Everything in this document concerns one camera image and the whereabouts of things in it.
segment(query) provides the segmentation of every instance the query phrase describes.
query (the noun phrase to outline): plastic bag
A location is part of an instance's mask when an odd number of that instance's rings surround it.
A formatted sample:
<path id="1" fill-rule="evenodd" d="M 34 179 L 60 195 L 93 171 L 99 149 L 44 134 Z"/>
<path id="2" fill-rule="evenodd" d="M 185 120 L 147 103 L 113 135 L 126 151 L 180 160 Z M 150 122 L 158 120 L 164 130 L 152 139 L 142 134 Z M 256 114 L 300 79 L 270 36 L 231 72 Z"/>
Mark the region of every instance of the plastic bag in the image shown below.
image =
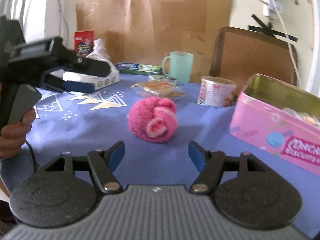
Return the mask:
<path id="1" fill-rule="evenodd" d="M 143 98 L 160 97 L 169 98 L 174 101 L 185 95 L 181 88 L 161 80 L 136 83 L 131 88 Z"/>
<path id="2" fill-rule="evenodd" d="M 106 53 L 107 49 L 104 46 L 103 40 L 102 39 L 97 39 L 97 40 L 94 40 L 93 43 L 94 43 L 93 52 L 91 52 L 87 56 L 87 58 L 108 62 L 110 67 L 111 67 L 111 71 L 115 70 L 116 67 L 110 61 L 111 60 L 110 56 Z"/>
<path id="3" fill-rule="evenodd" d="M 172 85 L 177 84 L 177 80 L 173 77 L 165 76 L 165 75 L 149 75 L 149 80 L 160 80 L 160 81 L 165 81 L 168 82 Z"/>

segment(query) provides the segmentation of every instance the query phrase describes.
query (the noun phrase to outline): black tape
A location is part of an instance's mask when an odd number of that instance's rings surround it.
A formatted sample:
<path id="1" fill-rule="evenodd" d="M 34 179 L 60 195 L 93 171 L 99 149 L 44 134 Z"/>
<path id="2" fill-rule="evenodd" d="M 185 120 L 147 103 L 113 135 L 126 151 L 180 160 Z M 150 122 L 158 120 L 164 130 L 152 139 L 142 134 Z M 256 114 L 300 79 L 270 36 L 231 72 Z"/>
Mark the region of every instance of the black tape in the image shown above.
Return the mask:
<path id="1" fill-rule="evenodd" d="M 256 27 L 256 26 L 251 26 L 251 25 L 248 25 L 248 30 L 250 31 L 255 31 L 255 32 L 258 32 L 258 33 L 264 33 L 264 29 L 263 28 L 260 28 L 260 27 Z M 274 35 L 278 35 L 278 36 L 281 36 L 281 37 L 285 37 L 285 34 L 284 33 L 281 33 L 281 32 L 277 32 L 277 31 L 274 31 L 274 30 L 271 30 L 272 33 Z M 292 36 L 292 35 L 289 35 L 289 39 L 291 41 L 295 41 L 295 42 L 298 42 L 298 38 Z"/>
<path id="2" fill-rule="evenodd" d="M 274 37 L 273 32 L 271 30 L 272 25 L 269 25 L 268 27 L 255 15 L 252 14 L 251 17 L 261 26 L 262 32 L 268 36 Z"/>

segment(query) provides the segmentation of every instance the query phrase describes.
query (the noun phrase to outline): cardboard box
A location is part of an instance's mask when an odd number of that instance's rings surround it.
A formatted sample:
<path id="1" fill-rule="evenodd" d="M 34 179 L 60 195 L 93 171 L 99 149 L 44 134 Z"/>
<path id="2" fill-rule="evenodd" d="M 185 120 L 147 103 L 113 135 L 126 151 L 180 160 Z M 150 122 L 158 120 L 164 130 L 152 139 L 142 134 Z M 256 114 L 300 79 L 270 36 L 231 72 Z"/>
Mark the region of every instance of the cardboard box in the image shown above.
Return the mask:
<path id="1" fill-rule="evenodd" d="M 77 0 L 76 16 L 78 30 L 94 29 L 114 64 L 159 66 L 171 51 L 189 52 L 190 82 L 200 83 L 209 75 L 215 37 L 229 25 L 230 9 L 231 0 Z"/>

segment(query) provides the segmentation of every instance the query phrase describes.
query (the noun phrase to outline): red snack packet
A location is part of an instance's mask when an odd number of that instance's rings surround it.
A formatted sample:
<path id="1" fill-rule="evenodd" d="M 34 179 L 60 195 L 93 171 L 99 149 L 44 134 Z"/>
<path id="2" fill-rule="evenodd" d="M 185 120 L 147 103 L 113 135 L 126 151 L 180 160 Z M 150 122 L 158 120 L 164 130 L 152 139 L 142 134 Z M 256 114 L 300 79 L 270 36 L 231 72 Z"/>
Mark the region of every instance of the red snack packet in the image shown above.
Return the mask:
<path id="1" fill-rule="evenodd" d="M 77 56 L 88 56 L 93 52 L 93 31 L 75 32 L 74 45 Z"/>

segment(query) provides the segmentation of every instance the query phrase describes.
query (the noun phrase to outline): pink sock ball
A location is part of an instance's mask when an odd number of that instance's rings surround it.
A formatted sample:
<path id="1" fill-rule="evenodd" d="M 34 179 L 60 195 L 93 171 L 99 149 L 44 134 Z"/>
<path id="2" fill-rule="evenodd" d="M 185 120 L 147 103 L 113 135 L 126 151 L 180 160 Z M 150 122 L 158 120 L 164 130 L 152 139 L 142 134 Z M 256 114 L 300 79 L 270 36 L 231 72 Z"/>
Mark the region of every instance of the pink sock ball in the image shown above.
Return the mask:
<path id="1" fill-rule="evenodd" d="M 168 98 L 144 98 L 129 111 L 129 129 L 143 140 L 164 143 L 178 128 L 176 111 L 175 103 Z"/>

